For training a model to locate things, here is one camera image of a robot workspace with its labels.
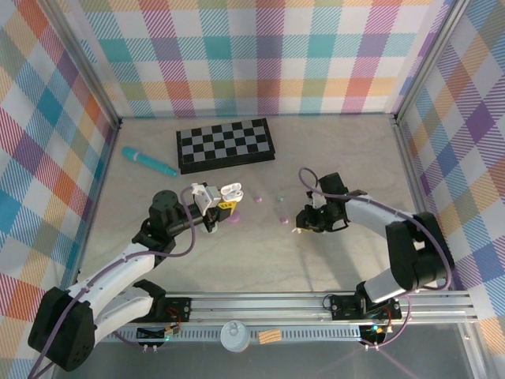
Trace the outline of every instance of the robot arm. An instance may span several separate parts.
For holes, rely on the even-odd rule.
[[[195,225],[204,224],[209,232],[233,213],[243,197],[240,183],[224,186],[220,191],[207,183],[194,184],[192,193],[195,202],[189,205],[189,213]],[[187,229],[189,220],[177,195],[172,191],[157,193],[149,208],[149,217],[132,243],[106,267],[118,261],[123,263],[108,269],[98,279],[93,279],[94,274],[66,291],[54,287],[43,296],[28,345],[38,352],[44,349],[58,319],[83,289],[85,293],[66,315],[47,352],[47,357],[66,371],[79,367],[101,339],[131,320],[146,316],[166,318],[166,292],[161,287],[141,280],[127,288],[166,256],[127,257],[146,250],[170,253],[175,247],[175,238]]]
[[[354,222],[375,231],[387,240],[391,267],[357,285],[355,310],[362,316],[383,307],[390,299],[406,291],[414,291],[434,280],[446,277],[442,259],[434,245],[413,223],[400,217],[398,212],[391,213],[370,204],[372,198],[363,191],[350,192],[343,185],[338,173],[319,179],[318,187],[323,193],[347,196],[349,200],[308,192],[312,203],[306,205],[297,215],[296,226],[299,231],[333,232],[342,230],[348,223]],[[454,261],[435,216],[427,212],[416,215],[408,212],[402,214],[412,217],[429,231],[442,247],[453,269]],[[335,223],[339,222],[343,222],[345,226],[335,229]]]

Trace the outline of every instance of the colorful plaid backdrop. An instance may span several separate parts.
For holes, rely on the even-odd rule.
[[[473,0],[408,114],[429,207],[505,372],[505,0]]]
[[[67,287],[113,130],[36,0],[0,10],[0,377],[24,378],[44,291]]]
[[[118,112],[136,117],[391,109],[450,2],[59,1]]]
[[[440,7],[440,10],[436,15],[436,18],[432,23],[432,27],[429,29],[429,33],[426,36],[426,39],[421,49],[419,50],[419,53],[417,54],[417,57],[415,58],[413,65],[409,69],[409,74],[407,75],[407,78],[402,84],[402,89],[400,90],[399,96],[396,98],[395,104],[391,108],[391,113],[393,114],[398,113],[398,109],[400,108],[400,105],[402,105],[402,101],[405,98],[407,92],[409,91],[412,81],[415,78],[417,71],[421,67],[421,63],[425,59],[426,54],[430,51],[433,43],[436,40],[436,36],[440,29],[440,26],[442,25],[447,15],[447,11],[450,9],[453,1],[454,0],[443,0],[443,5]]]

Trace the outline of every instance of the black and white checkered board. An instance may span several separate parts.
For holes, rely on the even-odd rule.
[[[267,119],[177,132],[181,174],[275,159]]]

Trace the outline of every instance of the small purple object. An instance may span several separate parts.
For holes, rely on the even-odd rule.
[[[240,221],[240,213],[238,211],[235,211],[230,217],[228,217],[225,220],[228,221],[229,223],[237,223],[238,221]]]

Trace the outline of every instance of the gray floor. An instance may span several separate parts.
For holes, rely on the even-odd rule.
[[[267,118],[276,160],[170,178],[132,163],[121,149],[134,146],[177,167],[175,130],[240,118],[125,120],[118,138],[80,278],[119,254],[148,216],[160,190],[179,192],[194,182],[222,186],[241,182],[241,221],[221,223],[216,234],[198,231],[196,248],[167,259],[147,277],[167,291],[331,291],[356,284],[388,267],[385,241],[359,225],[331,235],[291,233],[307,199],[297,178],[300,167],[319,176],[338,171],[350,190],[412,211],[413,203],[387,116]],[[275,199],[284,196],[282,203]],[[263,198],[257,204],[253,197]],[[282,225],[279,217],[290,220]],[[176,252],[189,244],[177,239]]]

